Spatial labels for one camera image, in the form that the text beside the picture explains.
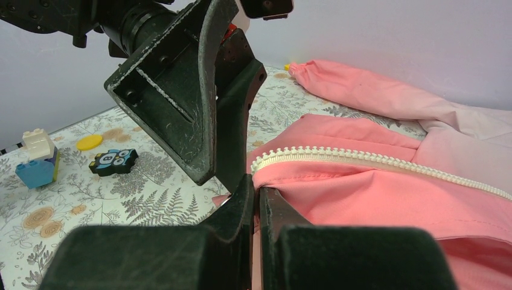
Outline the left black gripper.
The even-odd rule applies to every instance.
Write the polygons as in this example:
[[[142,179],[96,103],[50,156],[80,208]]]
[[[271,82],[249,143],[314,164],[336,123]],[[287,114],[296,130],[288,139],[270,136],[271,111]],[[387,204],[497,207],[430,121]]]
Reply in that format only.
[[[249,110],[266,79],[232,23],[239,11],[235,1],[193,1],[178,11],[116,1],[104,20],[104,32],[128,56],[105,90],[196,184],[214,175],[216,159],[216,178],[229,192],[246,173]],[[217,125],[216,86],[227,86]]]

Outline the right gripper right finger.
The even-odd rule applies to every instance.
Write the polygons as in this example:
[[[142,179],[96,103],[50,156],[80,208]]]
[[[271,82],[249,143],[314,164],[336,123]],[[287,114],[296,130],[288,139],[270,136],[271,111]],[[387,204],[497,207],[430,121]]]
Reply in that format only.
[[[456,289],[424,230],[317,226],[278,190],[259,195],[263,289]]]

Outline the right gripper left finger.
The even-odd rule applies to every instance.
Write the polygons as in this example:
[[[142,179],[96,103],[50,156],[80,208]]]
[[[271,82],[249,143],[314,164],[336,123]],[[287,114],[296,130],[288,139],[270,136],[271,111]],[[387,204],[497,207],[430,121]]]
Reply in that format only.
[[[254,185],[197,225],[87,226],[71,231],[41,289],[250,289]]]

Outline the pink zip-up jacket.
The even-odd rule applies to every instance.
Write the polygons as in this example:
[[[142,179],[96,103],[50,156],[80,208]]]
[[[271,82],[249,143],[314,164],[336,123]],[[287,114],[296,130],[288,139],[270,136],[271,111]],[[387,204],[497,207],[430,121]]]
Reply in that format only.
[[[305,114],[251,152],[256,189],[277,189],[315,225],[421,228],[440,243],[459,289],[511,288],[510,111],[326,60],[293,63],[289,74],[320,98],[415,120],[426,136]]]

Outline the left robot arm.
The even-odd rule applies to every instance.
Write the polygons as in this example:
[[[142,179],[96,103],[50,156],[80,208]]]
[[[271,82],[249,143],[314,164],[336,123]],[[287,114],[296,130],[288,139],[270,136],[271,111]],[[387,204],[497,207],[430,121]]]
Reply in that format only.
[[[2,1],[1,19],[39,34],[62,32],[84,48],[90,31],[124,62],[104,88],[197,184],[217,178],[248,191],[249,110],[266,78],[234,20],[235,1]]]

